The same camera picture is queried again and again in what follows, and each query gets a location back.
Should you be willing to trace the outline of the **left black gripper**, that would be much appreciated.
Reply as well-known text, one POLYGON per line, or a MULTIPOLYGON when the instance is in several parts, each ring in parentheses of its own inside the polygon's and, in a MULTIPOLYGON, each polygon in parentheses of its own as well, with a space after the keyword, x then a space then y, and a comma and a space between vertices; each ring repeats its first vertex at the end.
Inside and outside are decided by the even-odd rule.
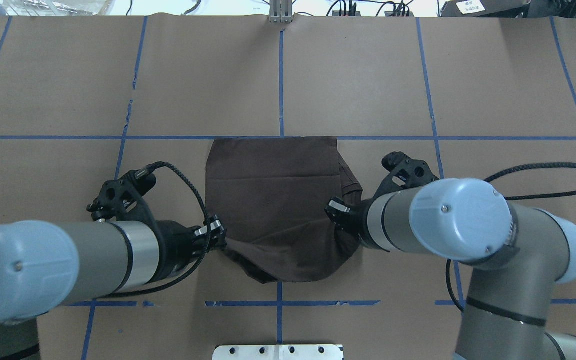
POLYGON ((218 215, 209 218, 204 227, 185 227, 175 221, 157 221, 163 236, 164 249, 162 273, 180 273, 192 260, 198 257, 198 251, 224 249, 227 246, 226 227, 218 215))

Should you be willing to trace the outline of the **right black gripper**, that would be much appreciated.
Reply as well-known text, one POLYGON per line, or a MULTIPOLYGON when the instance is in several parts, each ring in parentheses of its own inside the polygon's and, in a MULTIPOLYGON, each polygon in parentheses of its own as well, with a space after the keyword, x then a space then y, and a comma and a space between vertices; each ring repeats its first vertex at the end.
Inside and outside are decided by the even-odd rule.
POLYGON ((366 214, 373 200, 362 200, 358 205, 350 205, 338 197, 329 200, 324 212, 336 227, 358 240, 364 248, 373 248, 374 244, 366 229, 366 214))

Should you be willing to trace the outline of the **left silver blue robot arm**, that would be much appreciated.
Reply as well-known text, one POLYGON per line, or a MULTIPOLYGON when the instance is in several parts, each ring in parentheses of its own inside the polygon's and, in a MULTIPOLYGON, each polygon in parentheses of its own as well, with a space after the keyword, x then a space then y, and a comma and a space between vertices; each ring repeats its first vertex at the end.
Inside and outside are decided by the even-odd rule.
POLYGON ((127 296, 171 283, 209 250, 225 244, 209 226, 158 221, 0 224, 0 360, 38 360, 38 317, 59 306, 127 296))

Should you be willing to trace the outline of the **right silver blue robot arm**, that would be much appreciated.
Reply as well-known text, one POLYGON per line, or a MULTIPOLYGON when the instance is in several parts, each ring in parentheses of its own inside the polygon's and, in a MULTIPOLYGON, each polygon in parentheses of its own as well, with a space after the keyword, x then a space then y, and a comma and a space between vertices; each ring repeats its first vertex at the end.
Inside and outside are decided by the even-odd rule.
POLYGON ((362 246, 472 268, 455 360, 576 360, 576 335, 546 330, 554 287, 576 280, 576 225, 511 204, 488 182, 446 178, 325 212, 362 246))

